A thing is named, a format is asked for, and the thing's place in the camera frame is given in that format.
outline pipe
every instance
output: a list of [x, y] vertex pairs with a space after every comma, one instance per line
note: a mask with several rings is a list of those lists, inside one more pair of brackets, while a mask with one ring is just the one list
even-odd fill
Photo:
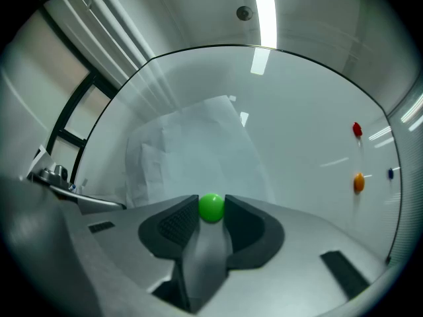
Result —
[[[60, 20], [62, 22], [62, 29], [66, 28], [70, 32], [70, 38], [75, 39], [80, 46], [82, 46], [83, 50], [82, 52], [87, 51], [89, 55], [100, 65], [100, 67], [97, 67], [100, 71], [103, 72], [104, 75], [109, 77], [109, 81], [115, 86], [120, 87], [122, 84], [129, 79], [127, 74], [124, 72], [124, 70], [113, 60], [113, 58], [110, 56], [110, 54], [103, 48], [99, 40], [94, 36], [94, 34], [90, 31], [89, 27], [84, 23], [84, 21], [81, 19], [81, 17], [78, 15], [77, 11], [73, 8], [72, 4], [69, 2], [69, 0], [59, 0], [62, 1], [62, 3], [65, 5], [66, 10], [71, 13], [71, 18], [63, 18], [63, 15], [57, 14], [55, 12], [55, 9], [49, 4], [46, 4], [46, 9], [51, 13], [52, 16], [56, 16], [54, 19]], [[91, 41], [94, 46], [87, 45], [86, 42], [84, 42], [81, 39], [81, 36], [75, 33], [78, 31], [82, 31], [84, 34], [87, 35], [87, 38], [89, 41]], [[108, 63], [111, 63], [112, 69], [110, 67], [105, 66], [105, 61], [101, 60], [98, 57], [98, 53], [96, 53], [96, 49], [100, 51], [100, 54], [103, 55]]]
[[130, 16], [127, 14], [119, 0], [103, 0], [110, 9], [116, 20], [120, 23], [122, 28], [126, 31], [135, 46], [141, 52], [143, 57], [148, 61], [155, 57], [153, 50], [151, 50], [147, 41], [139, 32], [137, 26], [134, 24]]
[[131, 59], [137, 68], [147, 62], [147, 60], [141, 55], [138, 48], [131, 41], [125, 30], [122, 28], [120, 23], [116, 20], [110, 10], [107, 8], [103, 0], [93, 0], [91, 3], [91, 11], [121, 47], [124, 53]]

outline white panel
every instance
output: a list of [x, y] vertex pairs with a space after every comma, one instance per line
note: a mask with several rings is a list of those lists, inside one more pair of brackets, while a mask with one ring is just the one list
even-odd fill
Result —
[[[277, 204], [325, 218], [385, 258], [395, 233], [391, 217], [399, 212], [401, 180], [387, 178], [387, 170], [399, 166], [395, 145], [376, 147], [391, 134], [369, 139], [389, 125], [382, 110], [346, 79], [316, 63], [271, 51], [264, 74], [257, 75], [250, 72], [253, 57], [254, 48], [224, 47], [153, 60], [173, 94], [152, 95], [151, 88], [163, 77], [151, 63], [143, 68], [98, 122], [77, 181], [88, 179], [89, 194], [124, 190], [124, 151], [132, 130], [175, 108], [232, 95], [240, 116], [249, 115], [245, 128], [267, 169]], [[363, 128], [360, 141], [352, 132], [354, 122]], [[359, 172], [371, 177], [356, 195], [353, 179]]]
[[1, 172], [26, 176], [87, 70], [35, 12], [1, 60]]
[[54, 143], [52, 159], [56, 164], [64, 166], [67, 169], [67, 181], [70, 180], [73, 165], [75, 163], [75, 159], [77, 158], [78, 151], [78, 147], [63, 140], [60, 137], [58, 137], [56, 139], [56, 142]]
[[18, 95], [4, 70], [0, 74], [0, 174], [26, 177], [48, 130]]
[[7, 46], [2, 66], [19, 96], [49, 131], [88, 74], [39, 12]]
[[47, 153], [47, 150], [42, 145], [39, 146], [38, 150], [37, 156], [35, 156], [34, 160], [31, 162], [28, 173], [34, 172], [37, 174], [45, 168], [54, 170], [56, 163], [53, 161], [50, 154]]
[[110, 99], [99, 89], [91, 86], [79, 101], [65, 129], [81, 139], [86, 139], [109, 101]]

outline red ball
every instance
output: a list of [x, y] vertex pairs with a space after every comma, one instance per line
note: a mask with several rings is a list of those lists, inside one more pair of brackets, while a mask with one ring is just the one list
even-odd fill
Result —
[[352, 125], [352, 131], [354, 132], [355, 136], [362, 136], [363, 131], [360, 125], [357, 122], [354, 122], [354, 125]]

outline black rectangle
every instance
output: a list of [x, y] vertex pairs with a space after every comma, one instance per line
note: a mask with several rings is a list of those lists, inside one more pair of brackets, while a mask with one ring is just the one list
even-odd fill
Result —
[[70, 179], [71, 183], [75, 183], [75, 178], [77, 177], [78, 166], [79, 166], [79, 163], [81, 162], [82, 155], [84, 153], [84, 149], [85, 149], [84, 145], [81, 148], [79, 148], [77, 158], [75, 159], [75, 162], [73, 163], [72, 174], [71, 174], [71, 179]]
[[90, 229], [90, 231], [93, 234], [95, 234], [96, 232], [100, 232], [100, 231], [103, 231], [103, 230], [106, 230], [106, 229], [113, 228], [113, 227], [114, 227], [114, 224], [112, 222], [109, 222], [109, 221], [101, 222], [101, 223], [98, 223], [96, 225], [88, 226], [88, 228]]
[[330, 272], [335, 277], [348, 299], [353, 299], [369, 286], [361, 273], [346, 259], [340, 251], [331, 251], [320, 255]]
[[84, 147], [86, 140], [68, 132], [66, 129], [59, 130], [58, 136], [77, 147]]

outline ceiling sensor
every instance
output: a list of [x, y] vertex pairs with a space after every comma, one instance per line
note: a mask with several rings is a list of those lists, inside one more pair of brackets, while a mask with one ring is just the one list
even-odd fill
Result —
[[239, 20], [248, 21], [252, 18], [253, 12], [248, 6], [241, 6], [237, 9], [237, 17]]

